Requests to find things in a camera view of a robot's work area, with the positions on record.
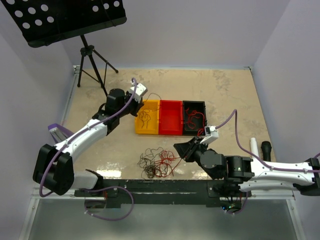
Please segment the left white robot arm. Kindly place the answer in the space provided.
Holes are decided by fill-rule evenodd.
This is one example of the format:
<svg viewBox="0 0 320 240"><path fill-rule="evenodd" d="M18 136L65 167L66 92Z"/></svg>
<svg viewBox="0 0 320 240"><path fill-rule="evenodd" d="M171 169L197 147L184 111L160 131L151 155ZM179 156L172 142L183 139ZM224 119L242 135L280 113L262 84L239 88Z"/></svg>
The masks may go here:
<svg viewBox="0 0 320 240"><path fill-rule="evenodd" d="M92 196L104 190L103 177L93 170L74 171L77 158L98 140L108 136L126 115L136 117L147 88L139 83L128 91L112 89L91 120L67 139L51 146L43 145L38 153L32 179L51 193L64 195L70 189L86 189Z"/></svg>

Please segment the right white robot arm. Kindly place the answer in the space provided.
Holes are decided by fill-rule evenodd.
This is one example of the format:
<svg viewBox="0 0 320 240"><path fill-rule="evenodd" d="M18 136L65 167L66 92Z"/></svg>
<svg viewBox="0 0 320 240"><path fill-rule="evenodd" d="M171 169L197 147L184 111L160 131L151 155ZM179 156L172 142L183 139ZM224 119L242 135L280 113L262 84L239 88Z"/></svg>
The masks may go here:
<svg viewBox="0 0 320 240"><path fill-rule="evenodd" d="M253 190L289 189L303 196L320 194L320 162L310 158L300 163L258 160L257 156L223 155L209 148L215 137L198 137L173 147L187 163L197 163L213 180L220 183L215 192L224 197Z"/></svg>

